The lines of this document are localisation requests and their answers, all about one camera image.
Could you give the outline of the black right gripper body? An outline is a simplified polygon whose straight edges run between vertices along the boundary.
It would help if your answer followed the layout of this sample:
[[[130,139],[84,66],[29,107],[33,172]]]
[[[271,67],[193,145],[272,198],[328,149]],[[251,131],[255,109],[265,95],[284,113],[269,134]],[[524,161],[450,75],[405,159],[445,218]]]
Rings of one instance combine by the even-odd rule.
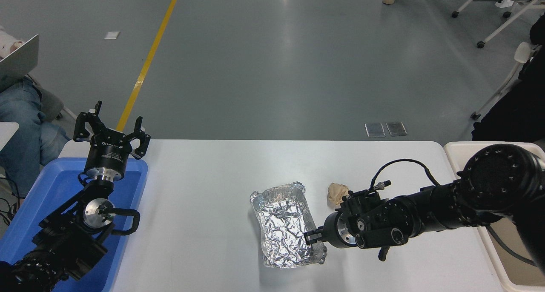
[[[339,212],[334,212],[327,216],[321,227],[321,241],[328,242],[334,247],[343,247],[343,241],[339,235],[337,224],[338,218],[341,215]]]

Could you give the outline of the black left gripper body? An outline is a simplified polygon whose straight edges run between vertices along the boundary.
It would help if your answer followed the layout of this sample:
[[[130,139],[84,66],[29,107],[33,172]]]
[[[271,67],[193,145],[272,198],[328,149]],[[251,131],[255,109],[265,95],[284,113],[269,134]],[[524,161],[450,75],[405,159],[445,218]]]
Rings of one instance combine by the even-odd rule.
[[[113,129],[97,132],[90,141],[90,151],[84,167],[85,172],[106,168],[124,173],[129,154],[130,142],[124,141],[125,134]]]

